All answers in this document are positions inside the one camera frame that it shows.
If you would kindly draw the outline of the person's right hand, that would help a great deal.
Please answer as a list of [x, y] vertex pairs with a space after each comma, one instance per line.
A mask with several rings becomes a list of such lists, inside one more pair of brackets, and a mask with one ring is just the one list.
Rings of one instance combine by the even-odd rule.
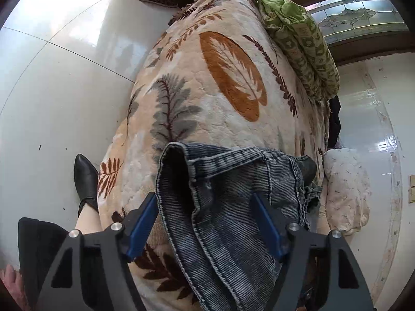
[[21, 310], [30, 310], [24, 290], [23, 276], [12, 265], [1, 270], [1, 281]]

